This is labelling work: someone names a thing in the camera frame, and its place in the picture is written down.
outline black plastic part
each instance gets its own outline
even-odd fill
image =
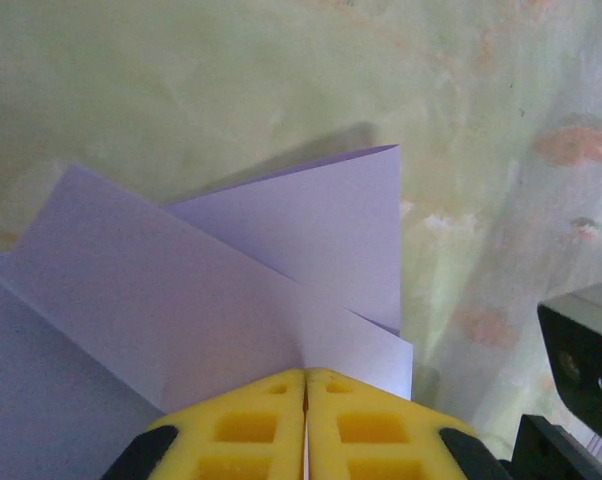
[[[602,335],[543,304],[538,314],[561,400],[602,438]],[[562,357],[578,368],[578,376],[566,372]]]
[[[535,480],[602,480],[602,465],[562,427],[523,415],[512,471]]]
[[[101,480],[147,480],[166,454],[179,430],[171,425],[142,433],[101,477]]]
[[[439,430],[439,436],[468,480],[513,480],[478,438],[454,428]]]

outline orange stain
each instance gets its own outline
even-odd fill
[[[511,350],[517,333],[505,322],[505,315],[490,308],[466,308],[458,310],[453,321],[466,338],[473,343],[502,350]]]
[[[551,165],[574,167],[593,160],[602,163],[602,131],[563,127],[537,138],[532,149]]]

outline background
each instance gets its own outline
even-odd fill
[[[509,456],[602,281],[602,0],[4,0],[0,251],[72,162],[156,203],[399,143],[414,399]]]

